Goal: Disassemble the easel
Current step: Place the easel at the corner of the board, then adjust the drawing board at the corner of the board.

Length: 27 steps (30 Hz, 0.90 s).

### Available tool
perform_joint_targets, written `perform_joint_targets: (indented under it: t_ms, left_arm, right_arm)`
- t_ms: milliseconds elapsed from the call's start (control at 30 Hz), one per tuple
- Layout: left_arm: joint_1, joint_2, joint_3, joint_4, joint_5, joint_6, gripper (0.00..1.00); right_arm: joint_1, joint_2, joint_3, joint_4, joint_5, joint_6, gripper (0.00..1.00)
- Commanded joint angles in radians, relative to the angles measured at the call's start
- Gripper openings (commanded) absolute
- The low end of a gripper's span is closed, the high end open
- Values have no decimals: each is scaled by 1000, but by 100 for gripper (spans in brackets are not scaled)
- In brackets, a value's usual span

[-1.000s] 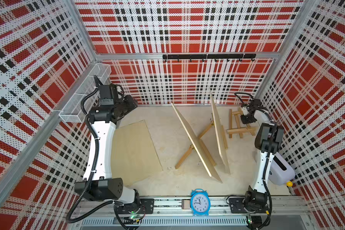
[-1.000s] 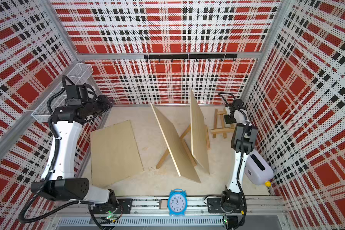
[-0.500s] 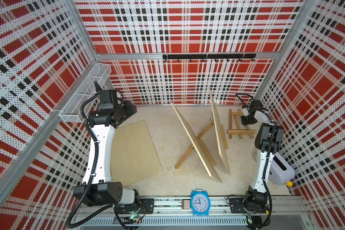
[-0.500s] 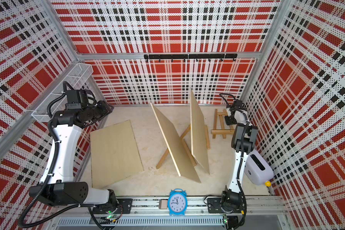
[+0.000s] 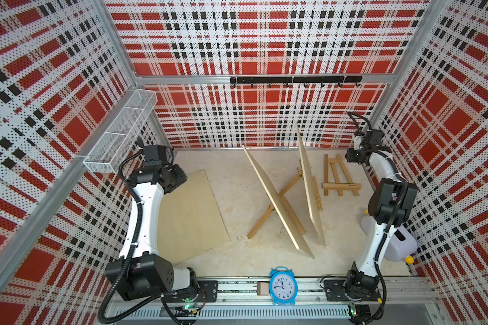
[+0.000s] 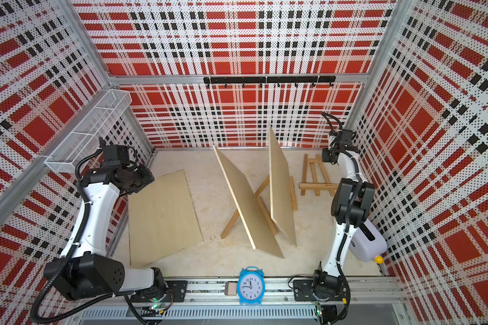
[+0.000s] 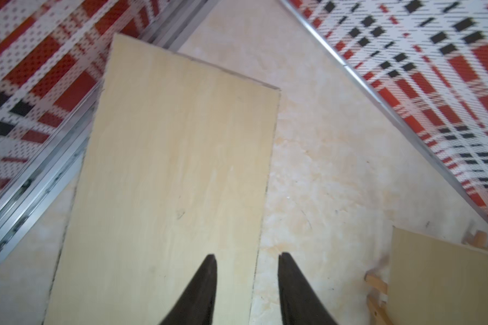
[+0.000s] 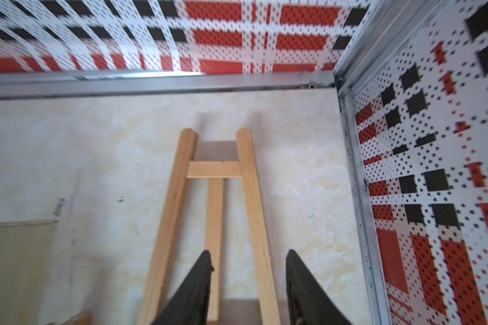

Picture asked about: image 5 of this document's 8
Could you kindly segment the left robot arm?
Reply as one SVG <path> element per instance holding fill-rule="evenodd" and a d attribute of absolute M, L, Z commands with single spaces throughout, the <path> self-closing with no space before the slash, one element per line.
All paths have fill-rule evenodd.
<path fill-rule="evenodd" d="M 160 299 L 168 316 L 179 323 L 167 297 L 192 301 L 200 293 L 192 268 L 176 269 L 158 250 L 159 210 L 166 194 L 187 182 L 187 175 L 174 162 L 174 149 L 148 145 L 141 138 L 139 150 L 125 158 L 118 176 L 132 198 L 127 236 L 119 257 L 107 264 L 105 275 L 111 288 L 100 304 L 100 324 L 113 324 Z"/>

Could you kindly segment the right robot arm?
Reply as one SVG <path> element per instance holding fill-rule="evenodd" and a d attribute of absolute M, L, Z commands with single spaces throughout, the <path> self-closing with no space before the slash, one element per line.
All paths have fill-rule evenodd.
<path fill-rule="evenodd" d="M 348 270 L 344 291 L 349 300 L 357 302 L 374 297 L 379 284 L 384 284 L 381 264 L 396 231 L 411 214 L 418 194 L 416 184 L 409 182 L 394 162 L 392 150 L 383 145 L 384 132 L 374 129 L 370 120 L 348 113 L 355 124 L 353 147 L 346 152 L 346 161 L 371 167 L 378 178 L 367 206 L 373 220 L 368 231 L 367 246 Z"/>

